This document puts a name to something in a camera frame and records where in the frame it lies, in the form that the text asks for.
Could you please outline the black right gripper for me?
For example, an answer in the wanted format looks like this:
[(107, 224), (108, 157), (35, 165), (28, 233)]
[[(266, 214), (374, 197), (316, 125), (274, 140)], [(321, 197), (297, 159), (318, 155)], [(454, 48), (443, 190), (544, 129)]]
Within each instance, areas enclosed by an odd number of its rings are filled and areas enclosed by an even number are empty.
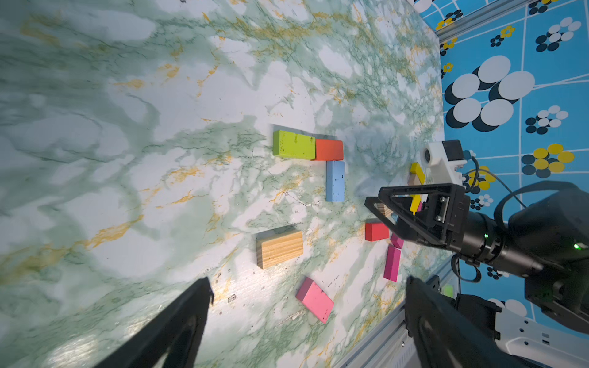
[[(377, 210), (379, 202), (393, 211), (390, 217)], [(460, 185), (383, 187), (378, 196), (366, 198), (364, 205), (404, 241), (464, 258), (476, 258), (485, 248), (488, 221), (470, 211), (470, 198)]]

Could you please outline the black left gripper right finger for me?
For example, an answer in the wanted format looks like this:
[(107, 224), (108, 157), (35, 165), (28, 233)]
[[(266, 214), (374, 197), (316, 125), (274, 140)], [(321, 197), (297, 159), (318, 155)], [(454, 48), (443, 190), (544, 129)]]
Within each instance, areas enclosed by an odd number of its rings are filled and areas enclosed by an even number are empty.
[(422, 367), (523, 367), (422, 280), (406, 280), (405, 321)]

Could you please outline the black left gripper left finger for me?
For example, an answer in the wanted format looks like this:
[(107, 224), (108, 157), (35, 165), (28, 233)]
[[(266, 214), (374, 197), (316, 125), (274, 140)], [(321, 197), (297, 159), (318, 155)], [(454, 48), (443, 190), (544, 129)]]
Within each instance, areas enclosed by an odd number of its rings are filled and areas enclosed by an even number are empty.
[(214, 293), (208, 278), (195, 281), (99, 367), (192, 367), (205, 330)]

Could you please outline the light blue block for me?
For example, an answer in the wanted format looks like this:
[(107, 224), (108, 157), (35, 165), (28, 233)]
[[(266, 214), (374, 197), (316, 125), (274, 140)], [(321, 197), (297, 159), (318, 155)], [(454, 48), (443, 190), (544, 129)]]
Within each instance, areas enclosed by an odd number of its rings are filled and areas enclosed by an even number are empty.
[(326, 200), (345, 201), (345, 162), (326, 162)]

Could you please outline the orange-red block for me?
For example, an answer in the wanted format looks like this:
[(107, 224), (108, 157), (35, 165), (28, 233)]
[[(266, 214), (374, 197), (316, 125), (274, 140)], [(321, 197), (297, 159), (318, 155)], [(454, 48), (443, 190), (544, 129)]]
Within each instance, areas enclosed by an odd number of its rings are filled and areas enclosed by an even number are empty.
[(340, 140), (315, 140), (315, 160), (342, 161), (344, 159), (344, 144)]

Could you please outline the green block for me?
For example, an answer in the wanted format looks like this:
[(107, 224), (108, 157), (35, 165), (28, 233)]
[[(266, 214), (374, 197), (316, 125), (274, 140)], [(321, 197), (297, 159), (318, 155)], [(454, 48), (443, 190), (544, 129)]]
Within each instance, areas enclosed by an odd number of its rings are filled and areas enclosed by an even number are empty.
[(273, 154), (292, 159), (314, 160), (316, 139), (312, 136), (276, 130), (273, 133)]

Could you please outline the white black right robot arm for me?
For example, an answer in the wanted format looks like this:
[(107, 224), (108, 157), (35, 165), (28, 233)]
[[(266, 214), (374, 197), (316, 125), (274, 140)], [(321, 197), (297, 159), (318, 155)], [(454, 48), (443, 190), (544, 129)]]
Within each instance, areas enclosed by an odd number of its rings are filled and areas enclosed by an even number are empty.
[(396, 236), (452, 253), (451, 265), (488, 265), (523, 278), (525, 298), (564, 334), (474, 295), (446, 297), (406, 280), (405, 321), (423, 367), (586, 367), (588, 194), (570, 182), (522, 188), (548, 196), (509, 220), (470, 211), (457, 184), (383, 187), (366, 207)]

